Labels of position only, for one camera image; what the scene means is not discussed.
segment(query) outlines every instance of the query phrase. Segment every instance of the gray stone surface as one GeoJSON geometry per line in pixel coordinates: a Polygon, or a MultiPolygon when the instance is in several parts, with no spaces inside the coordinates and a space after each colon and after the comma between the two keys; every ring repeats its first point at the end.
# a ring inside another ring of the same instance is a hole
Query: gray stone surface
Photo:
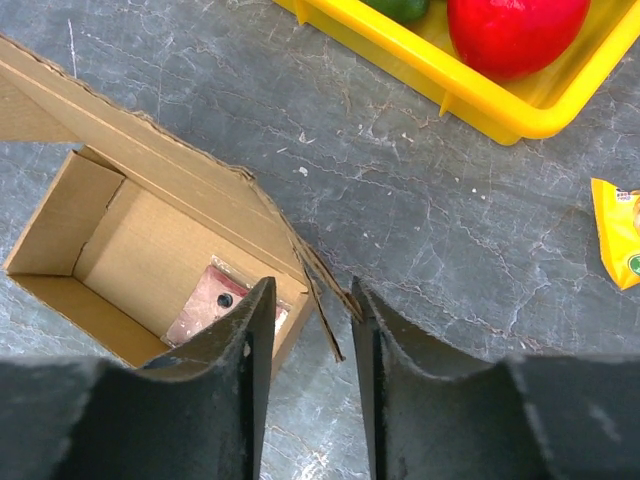
{"type": "MultiPolygon", "coordinates": [[[[0,0],[0,30],[250,167],[348,286],[357,274],[485,359],[637,352],[640,289],[599,260],[589,180],[640,185],[640,44],[573,124],[503,148],[269,0],[0,0]]],[[[67,146],[0,144],[6,257],[67,146]]],[[[272,387],[264,479],[368,478],[348,356],[311,321],[272,387]]],[[[0,352],[102,348],[0,280],[0,352]]]]}

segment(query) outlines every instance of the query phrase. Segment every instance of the red fruit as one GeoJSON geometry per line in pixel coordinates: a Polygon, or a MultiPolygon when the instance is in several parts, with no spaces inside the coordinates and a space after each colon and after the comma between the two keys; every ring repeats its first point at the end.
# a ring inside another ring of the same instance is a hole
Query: red fruit
{"type": "Polygon", "coordinates": [[[573,42],[590,0],[449,0],[449,35],[462,61],[496,80],[543,69],[573,42]]]}

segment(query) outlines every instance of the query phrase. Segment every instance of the black round hole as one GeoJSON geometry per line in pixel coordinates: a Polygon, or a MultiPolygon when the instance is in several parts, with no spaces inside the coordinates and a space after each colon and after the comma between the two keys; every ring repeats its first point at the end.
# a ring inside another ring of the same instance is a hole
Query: black round hole
{"type": "Polygon", "coordinates": [[[218,306],[222,308],[229,308],[233,305],[233,297],[228,293],[223,293],[218,296],[218,306]]]}

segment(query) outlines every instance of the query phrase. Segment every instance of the green vegetable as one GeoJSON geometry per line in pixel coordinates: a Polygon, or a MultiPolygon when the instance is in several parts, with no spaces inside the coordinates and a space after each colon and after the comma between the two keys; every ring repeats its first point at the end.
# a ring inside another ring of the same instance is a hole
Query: green vegetable
{"type": "Polygon", "coordinates": [[[429,0],[362,0],[383,15],[402,25],[422,18],[429,9],[429,0]]]}

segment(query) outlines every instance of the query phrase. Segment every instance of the yellow wrapper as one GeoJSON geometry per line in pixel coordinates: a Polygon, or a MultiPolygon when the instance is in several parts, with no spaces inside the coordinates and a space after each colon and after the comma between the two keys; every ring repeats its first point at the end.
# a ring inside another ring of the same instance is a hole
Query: yellow wrapper
{"type": "Polygon", "coordinates": [[[640,283],[640,190],[625,192],[591,179],[600,256],[622,290],[640,283]]]}

